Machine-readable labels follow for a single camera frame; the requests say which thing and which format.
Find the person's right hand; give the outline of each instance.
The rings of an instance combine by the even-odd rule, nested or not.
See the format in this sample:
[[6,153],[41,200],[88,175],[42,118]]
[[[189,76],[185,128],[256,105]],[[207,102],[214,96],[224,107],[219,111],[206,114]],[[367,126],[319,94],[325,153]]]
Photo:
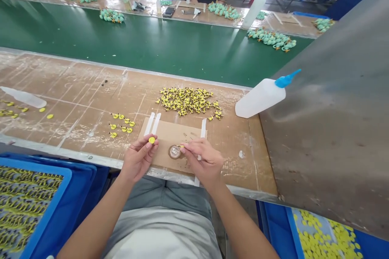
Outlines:
[[210,192],[217,184],[221,182],[221,171],[224,159],[221,153],[214,148],[204,138],[183,143],[184,148],[181,152],[187,158],[190,168],[201,181],[205,189]]

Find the person's left hand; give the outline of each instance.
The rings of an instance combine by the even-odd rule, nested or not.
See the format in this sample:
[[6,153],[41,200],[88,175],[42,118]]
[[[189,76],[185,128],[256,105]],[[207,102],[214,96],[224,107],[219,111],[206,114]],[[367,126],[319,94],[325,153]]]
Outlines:
[[[149,142],[151,137],[155,138],[154,144]],[[153,134],[148,134],[132,143],[124,153],[124,162],[120,175],[124,176],[132,184],[138,182],[149,169],[158,145],[158,137]]]

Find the wooden work surface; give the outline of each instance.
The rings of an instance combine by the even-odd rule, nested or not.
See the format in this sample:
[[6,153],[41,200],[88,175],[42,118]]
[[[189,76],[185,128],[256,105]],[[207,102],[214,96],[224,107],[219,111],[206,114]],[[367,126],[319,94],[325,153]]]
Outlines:
[[[161,112],[162,121],[201,129],[206,117],[203,114],[178,117],[177,112],[166,112],[155,101],[163,87],[207,89],[214,92],[214,100],[218,100],[225,115],[221,121],[207,121],[206,127],[207,139],[225,158],[224,181],[277,196],[259,117],[242,119],[235,115],[235,103],[244,94],[241,89],[27,53],[0,54],[0,86],[26,91],[47,101],[44,113],[30,107],[16,119],[0,117],[0,137],[17,138],[22,141],[18,146],[24,146],[23,141],[35,142],[98,155],[107,161],[123,159],[124,150],[143,134],[142,124],[151,112]],[[21,105],[2,91],[0,97]],[[118,121],[111,113],[122,113],[135,121],[133,132],[116,130],[118,136],[110,138],[108,123]],[[120,168],[121,163],[111,162],[108,166]]]
[[[77,7],[86,7],[93,9],[104,9],[110,8],[118,11],[122,11],[124,13],[132,13],[132,14],[141,14],[157,17],[157,9],[156,9],[156,0],[97,0],[91,3],[80,3],[79,0],[30,0],[30,1],[38,1],[43,3],[52,3],[52,4],[61,4],[68,6],[77,6]],[[132,11],[130,7],[130,3],[134,1],[141,2],[147,8],[146,10]],[[176,0],[172,1],[172,7],[176,7]],[[162,7],[162,13],[166,10],[167,6]],[[199,22],[199,23],[207,23],[213,25],[222,25],[233,28],[240,28],[243,23],[243,18],[247,15],[249,9],[248,8],[236,8],[238,13],[242,16],[236,20],[229,20],[224,17],[220,17],[211,13],[206,9],[205,11],[201,10],[201,14],[196,16],[193,19],[193,14],[183,14],[182,10],[187,12],[193,12],[193,8],[188,7],[178,7],[174,12],[172,18],[180,19],[190,22]],[[288,16],[286,13],[277,13],[279,17],[275,17],[271,11],[267,11],[269,14],[265,17],[264,20],[255,20],[253,23],[253,28],[265,27],[269,30],[274,30],[278,32],[282,32],[289,35],[296,36],[304,36],[309,38],[317,38],[321,35],[321,33],[314,27],[312,21],[316,20],[316,18],[311,17],[302,17],[298,15],[294,15],[293,17],[296,19],[296,23],[288,23],[282,22],[282,16]]]

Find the hand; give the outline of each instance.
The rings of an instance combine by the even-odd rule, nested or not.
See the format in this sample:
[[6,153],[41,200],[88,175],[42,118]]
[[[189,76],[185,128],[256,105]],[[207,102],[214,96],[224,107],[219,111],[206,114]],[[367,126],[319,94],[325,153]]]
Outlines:
[[183,143],[184,148],[181,152],[188,159],[190,168],[197,178],[210,192],[217,184],[221,182],[221,171],[224,159],[221,153],[214,148],[204,138],[192,140],[189,144]]
[[[149,138],[154,137],[155,142],[151,144]],[[158,149],[159,141],[157,136],[148,134],[132,143],[124,153],[124,163],[120,175],[135,184],[138,182],[149,169],[153,156]]]

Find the green conveyor belt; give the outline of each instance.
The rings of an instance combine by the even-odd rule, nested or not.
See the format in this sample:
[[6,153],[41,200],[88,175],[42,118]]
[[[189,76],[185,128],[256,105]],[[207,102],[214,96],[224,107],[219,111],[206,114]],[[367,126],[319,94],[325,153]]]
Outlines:
[[284,53],[244,30],[139,15],[113,24],[98,10],[22,0],[0,0],[0,24],[1,47],[249,87],[313,41],[293,37]]

